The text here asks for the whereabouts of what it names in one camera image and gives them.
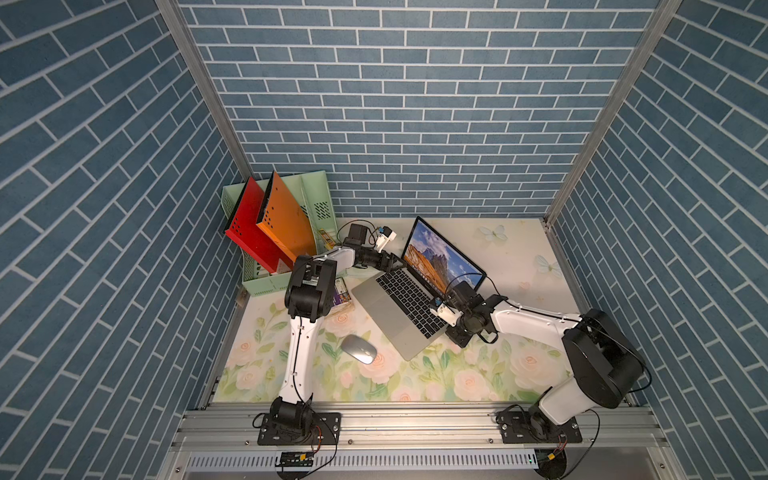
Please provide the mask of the silver wireless mouse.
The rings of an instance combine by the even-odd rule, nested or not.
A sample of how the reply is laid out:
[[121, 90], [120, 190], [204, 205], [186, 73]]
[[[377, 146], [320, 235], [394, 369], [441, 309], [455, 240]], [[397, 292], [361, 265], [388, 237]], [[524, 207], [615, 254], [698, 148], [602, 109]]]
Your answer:
[[350, 334], [343, 338], [341, 349], [365, 365], [372, 364], [378, 355], [378, 351], [373, 344], [355, 334]]

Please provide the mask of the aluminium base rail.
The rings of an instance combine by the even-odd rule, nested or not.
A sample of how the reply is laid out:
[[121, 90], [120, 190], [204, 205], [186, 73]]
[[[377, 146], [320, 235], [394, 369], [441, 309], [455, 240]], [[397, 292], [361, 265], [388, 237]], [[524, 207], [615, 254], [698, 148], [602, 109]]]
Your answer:
[[[646, 407], [592, 408], [575, 419], [578, 444], [504, 444], [503, 403], [329, 403], [337, 445], [260, 446], [265, 404], [216, 404], [185, 413], [163, 479], [535, 479], [535, 450], [563, 450], [570, 479], [680, 479], [683, 468]], [[281, 452], [315, 453], [311, 470], [277, 469]]]

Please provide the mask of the floral desk mat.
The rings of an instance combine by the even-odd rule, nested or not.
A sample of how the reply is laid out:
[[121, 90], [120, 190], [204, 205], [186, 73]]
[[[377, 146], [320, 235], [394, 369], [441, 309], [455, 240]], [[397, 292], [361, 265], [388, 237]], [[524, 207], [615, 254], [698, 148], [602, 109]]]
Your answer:
[[[435, 218], [432, 226], [485, 270], [482, 295], [500, 293], [506, 305], [552, 311], [578, 307], [545, 231], [535, 219]], [[520, 335], [504, 318], [493, 344], [473, 339], [465, 348], [439, 336], [405, 360], [356, 300], [322, 322], [312, 360], [318, 401], [520, 401], [532, 403], [572, 374], [566, 353], [543, 337]], [[365, 365], [343, 352], [355, 334], [378, 355]], [[227, 355], [215, 393], [219, 403], [271, 402], [283, 385], [290, 342], [282, 292], [251, 298]]]

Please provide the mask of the mint green file organizer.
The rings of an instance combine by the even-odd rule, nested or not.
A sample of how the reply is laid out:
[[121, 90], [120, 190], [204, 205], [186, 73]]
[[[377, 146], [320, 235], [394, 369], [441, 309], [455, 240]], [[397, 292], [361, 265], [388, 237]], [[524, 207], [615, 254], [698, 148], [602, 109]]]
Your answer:
[[[307, 200], [308, 213], [314, 230], [317, 250], [320, 253], [323, 253], [327, 251], [327, 249], [325, 248], [323, 240], [318, 232], [319, 229], [324, 229], [337, 244], [336, 217], [332, 205], [327, 175], [324, 171], [320, 170], [315, 172], [296, 174], [296, 176], [298, 176], [303, 183], [303, 190]], [[261, 189], [265, 189], [267, 182], [267, 180], [256, 181], [257, 185]], [[237, 198], [243, 190], [244, 185], [245, 183], [236, 183], [233, 185], [225, 186], [222, 189], [221, 206], [227, 218], [224, 230], [228, 226], [229, 215], [233, 212]], [[242, 284], [250, 295], [260, 296], [286, 288], [290, 278], [290, 271], [286, 273], [270, 274], [255, 260], [244, 253], [241, 248], [240, 250], [242, 252], [243, 259]]]

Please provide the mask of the red file folder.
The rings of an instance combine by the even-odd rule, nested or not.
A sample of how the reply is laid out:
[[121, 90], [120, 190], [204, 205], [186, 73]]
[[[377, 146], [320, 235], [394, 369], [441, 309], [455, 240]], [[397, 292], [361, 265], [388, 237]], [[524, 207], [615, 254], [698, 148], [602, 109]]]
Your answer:
[[237, 198], [225, 235], [270, 274], [289, 272], [293, 262], [258, 226], [265, 194], [254, 179], [249, 179]]

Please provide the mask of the orange file folder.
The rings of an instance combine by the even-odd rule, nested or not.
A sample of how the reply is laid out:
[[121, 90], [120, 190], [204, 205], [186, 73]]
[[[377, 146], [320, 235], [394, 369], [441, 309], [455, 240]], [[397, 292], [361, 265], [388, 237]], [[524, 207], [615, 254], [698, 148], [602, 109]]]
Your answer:
[[281, 177], [274, 171], [264, 189], [256, 225], [293, 262], [298, 256], [317, 253], [302, 180]]

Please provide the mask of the small black controller board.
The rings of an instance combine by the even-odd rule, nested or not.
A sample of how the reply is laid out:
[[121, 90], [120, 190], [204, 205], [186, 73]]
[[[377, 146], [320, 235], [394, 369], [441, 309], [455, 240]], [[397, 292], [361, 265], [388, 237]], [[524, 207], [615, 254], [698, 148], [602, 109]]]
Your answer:
[[277, 469], [311, 470], [314, 467], [315, 453], [310, 451], [302, 452], [281, 452]]

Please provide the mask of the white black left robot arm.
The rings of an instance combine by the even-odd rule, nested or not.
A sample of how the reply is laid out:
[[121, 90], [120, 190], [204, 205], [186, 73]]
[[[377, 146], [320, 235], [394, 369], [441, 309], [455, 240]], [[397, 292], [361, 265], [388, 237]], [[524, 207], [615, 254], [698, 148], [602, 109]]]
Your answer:
[[300, 438], [322, 431], [311, 407], [307, 377], [319, 327], [334, 306], [337, 273], [353, 267], [381, 272], [401, 269], [399, 257], [384, 250], [395, 238], [396, 233], [387, 226], [371, 231], [352, 223], [341, 244], [325, 253], [296, 259], [284, 297], [290, 317], [288, 360], [283, 385], [265, 416], [266, 428], [297, 433]]

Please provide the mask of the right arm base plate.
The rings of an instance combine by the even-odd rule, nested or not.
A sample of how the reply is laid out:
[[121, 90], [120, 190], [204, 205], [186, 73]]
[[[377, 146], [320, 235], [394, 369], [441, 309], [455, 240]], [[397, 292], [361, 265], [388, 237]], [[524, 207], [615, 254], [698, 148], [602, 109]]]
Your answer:
[[495, 413], [495, 423], [501, 430], [504, 444], [583, 442], [574, 417], [562, 425], [557, 425], [544, 416], [538, 405], [525, 409], [522, 405], [512, 404]]

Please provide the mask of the silver laptop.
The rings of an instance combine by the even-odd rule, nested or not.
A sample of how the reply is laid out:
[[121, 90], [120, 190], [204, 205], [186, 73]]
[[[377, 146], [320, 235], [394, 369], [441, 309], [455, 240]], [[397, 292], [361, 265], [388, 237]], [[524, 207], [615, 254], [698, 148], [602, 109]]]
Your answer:
[[430, 312], [430, 302], [462, 281], [477, 291], [486, 272], [421, 217], [398, 259], [403, 268], [374, 275], [352, 296], [401, 357], [411, 360], [448, 327]]

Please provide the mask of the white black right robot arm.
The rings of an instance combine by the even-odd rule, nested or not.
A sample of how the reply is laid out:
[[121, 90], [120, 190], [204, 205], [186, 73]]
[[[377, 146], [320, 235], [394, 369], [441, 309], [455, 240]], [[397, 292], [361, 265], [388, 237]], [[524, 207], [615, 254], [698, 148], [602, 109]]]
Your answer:
[[432, 299], [430, 312], [446, 321], [446, 335], [464, 348], [473, 337], [492, 344], [499, 335], [513, 334], [565, 353], [571, 376], [552, 384], [512, 424], [496, 414], [496, 422], [521, 434], [505, 433], [506, 443], [565, 441], [562, 427], [593, 408], [615, 409], [632, 392], [645, 360], [607, 313], [557, 314], [513, 303], [499, 293], [483, 297], [468, 282], [448, 287]]

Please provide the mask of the yellow utility knife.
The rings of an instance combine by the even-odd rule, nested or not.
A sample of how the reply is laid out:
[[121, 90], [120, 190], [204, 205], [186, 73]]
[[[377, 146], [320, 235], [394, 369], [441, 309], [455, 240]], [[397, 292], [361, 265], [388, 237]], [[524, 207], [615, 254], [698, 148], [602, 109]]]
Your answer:
[[321, 236], [321, 238], [323, 240], [323, 244], [324, 244], [325, 248], [328, 251], [330, 251], [330, 250], [332, 250], [332, 249], [334, 249], [336, 247], [335, 241], [333, 240], [333, 238], [324, 229], [319, 229], [318, 232], [319, 232], [319, 234], [320, 234], [320, 236]]

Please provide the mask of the purple book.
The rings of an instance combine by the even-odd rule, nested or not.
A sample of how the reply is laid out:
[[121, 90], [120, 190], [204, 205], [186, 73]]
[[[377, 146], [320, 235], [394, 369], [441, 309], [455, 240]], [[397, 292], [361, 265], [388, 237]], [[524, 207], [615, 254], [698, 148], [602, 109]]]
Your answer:
[[345, 280], [338, 277], [334, 282], [333, 307], [346, 306], [352, 301], [349, 289]]

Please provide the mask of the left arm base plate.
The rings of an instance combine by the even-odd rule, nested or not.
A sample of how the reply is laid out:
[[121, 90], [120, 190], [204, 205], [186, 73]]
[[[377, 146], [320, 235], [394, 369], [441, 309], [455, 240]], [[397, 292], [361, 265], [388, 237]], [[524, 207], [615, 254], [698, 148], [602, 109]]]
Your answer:
[[341, 430], [340, 412], [316, 412], [310, 404], [277, 397], [257, 427], [260, 446], [337, 445]]

